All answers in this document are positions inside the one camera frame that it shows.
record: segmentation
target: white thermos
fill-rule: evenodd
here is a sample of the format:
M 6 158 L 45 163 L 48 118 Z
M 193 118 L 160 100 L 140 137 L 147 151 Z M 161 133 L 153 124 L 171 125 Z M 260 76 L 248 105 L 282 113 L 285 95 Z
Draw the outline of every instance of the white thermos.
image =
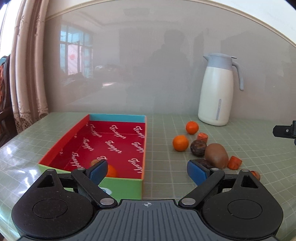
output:
M 228 123 L 232 97 L 233 72 L 237 68 L 239 89 L 244 90 L 244 81 L 238 63 L 232 61 L 232 56 L 211 53 L 204 56 L 208 61 L 202 82 L 198 118 L 210 125 L 224 126 Z

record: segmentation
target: crosshair marking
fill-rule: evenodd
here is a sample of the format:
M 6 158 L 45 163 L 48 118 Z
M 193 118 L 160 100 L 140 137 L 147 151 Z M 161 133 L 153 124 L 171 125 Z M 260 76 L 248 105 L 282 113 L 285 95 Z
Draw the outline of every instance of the crosshair marking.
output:
M 150 202 L 146 202 L 146 203 L 144 203 L 143 205 L 145 205 L 146 207 L 150 207 L 150 206 L 153 205 L 153 204 L 150 203 Z

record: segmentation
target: thermos handle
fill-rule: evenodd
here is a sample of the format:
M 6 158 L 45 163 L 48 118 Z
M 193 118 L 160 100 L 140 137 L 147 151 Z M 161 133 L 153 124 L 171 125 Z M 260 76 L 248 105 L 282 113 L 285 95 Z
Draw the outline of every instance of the thermos handle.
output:
M 244 91 L 244 79 L 242 77 L 242 72 L 241 72 L 240 66 L 237 62 L 234 62 L 234 61 L 232 61 L 232 65 L 234 67 L 236 67 L 236 69 L 237 69 L 237 74 L 239 76 L 239 89 L 241 91 Z

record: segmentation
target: metal screw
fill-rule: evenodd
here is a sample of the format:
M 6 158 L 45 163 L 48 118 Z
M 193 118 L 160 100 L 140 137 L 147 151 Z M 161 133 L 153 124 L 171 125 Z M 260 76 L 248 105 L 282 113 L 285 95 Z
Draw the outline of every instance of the metal screw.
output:
M 102 198 L 101 200 L 100 200 L 100 203 L 102 204 L 102 205 L 112 205 L 113 203 L 114 203 L 115 201 L 114 201 L 114 199 L 112 199 L 112 198 L 109 198 L 109 197 L 105 197 L 105 198 Z
M 193 205 L 195 203 L 195 200 L 193 198 L 187 197 L 183 198 L 181 200 L 181 203 L 183 203 L 184 205 Z

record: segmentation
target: curtain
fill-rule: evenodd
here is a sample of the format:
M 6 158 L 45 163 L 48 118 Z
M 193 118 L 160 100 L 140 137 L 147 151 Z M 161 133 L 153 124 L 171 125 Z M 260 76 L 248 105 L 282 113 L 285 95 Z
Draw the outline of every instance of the curtain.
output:
M 10 55 L 10 92 L 17 132 L 48 114 L 43 76 L 43 37 L 49 0 L 22 0 Z

